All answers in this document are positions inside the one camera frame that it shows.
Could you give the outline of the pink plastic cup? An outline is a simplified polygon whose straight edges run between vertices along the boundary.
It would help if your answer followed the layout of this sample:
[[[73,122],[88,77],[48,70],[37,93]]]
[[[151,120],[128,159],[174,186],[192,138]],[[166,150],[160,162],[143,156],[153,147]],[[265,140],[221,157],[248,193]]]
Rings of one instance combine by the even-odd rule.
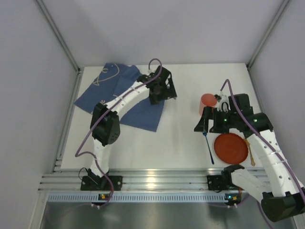
[[[216,104],[217,104],[217,100],[213,94],[203,94],[200,99],[199,114],[202,115],[203,109],[206,106],[215,107]]]

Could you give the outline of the blue cloth placemat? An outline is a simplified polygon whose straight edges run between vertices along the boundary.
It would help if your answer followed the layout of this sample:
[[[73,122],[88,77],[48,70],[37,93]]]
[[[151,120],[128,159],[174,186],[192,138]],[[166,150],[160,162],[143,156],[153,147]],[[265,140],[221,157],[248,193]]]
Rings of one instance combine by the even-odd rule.
[[[141,75],[134,65],[107,63],[74,104],[91,114],[97,103],[105,104],[112,101],[131,87]],[[156,132],[163,107],[164,101],[151,105],[149,98],[146,98],[129,110],[121,118],[120,123]]]

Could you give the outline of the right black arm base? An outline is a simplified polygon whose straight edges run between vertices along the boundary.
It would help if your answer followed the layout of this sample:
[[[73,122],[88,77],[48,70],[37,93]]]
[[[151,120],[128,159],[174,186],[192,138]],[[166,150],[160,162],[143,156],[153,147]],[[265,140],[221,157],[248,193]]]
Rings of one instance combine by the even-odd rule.
[[[230,185],[221,175],[208,175],[206,178],[209,191],[221,192],[239,189],[237,186]]]

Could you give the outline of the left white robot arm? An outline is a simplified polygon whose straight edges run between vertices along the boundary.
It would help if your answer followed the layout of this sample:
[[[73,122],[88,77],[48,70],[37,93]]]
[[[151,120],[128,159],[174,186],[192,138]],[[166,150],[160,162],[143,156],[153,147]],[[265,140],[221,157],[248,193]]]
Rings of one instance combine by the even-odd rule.
[[[124,78],[126,90],[113,100],[96,104],[87,136],[93,138],[94,152],[89,175],[101,179],[109,172],[111,144],[120,136],[120,125],[155,132],[165,100],[176,98],[171,72],[158,66],[148,75],[136,74],[136,80]]]

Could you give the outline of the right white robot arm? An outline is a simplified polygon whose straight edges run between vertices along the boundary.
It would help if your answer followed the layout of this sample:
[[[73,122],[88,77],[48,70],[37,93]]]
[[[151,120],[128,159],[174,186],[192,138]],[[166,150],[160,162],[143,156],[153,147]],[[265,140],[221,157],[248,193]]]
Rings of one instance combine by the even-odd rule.
[[[216,95],[220,104],[206,106],[195,132],[229,135],[231,129],[243,134],[261,161],[269,185],[252,175],[244,166],[233,163],[221,171],[228,187],[240,187],[254,197],[272,222],[305,212],[305,187],[296,178],[280,149],[274,128],[264,113],[254,113],[247,94]]]

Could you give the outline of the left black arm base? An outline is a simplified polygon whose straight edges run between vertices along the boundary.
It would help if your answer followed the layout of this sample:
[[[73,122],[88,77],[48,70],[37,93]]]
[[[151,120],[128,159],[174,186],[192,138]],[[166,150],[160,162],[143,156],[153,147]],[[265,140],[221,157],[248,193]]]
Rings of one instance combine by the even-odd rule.
[[[81,191],[120,191],[122,188],[122,176],[108,176],[111,183],[105,176],[99,177],[90,169],[85,169],[87,175],[81,178]]]

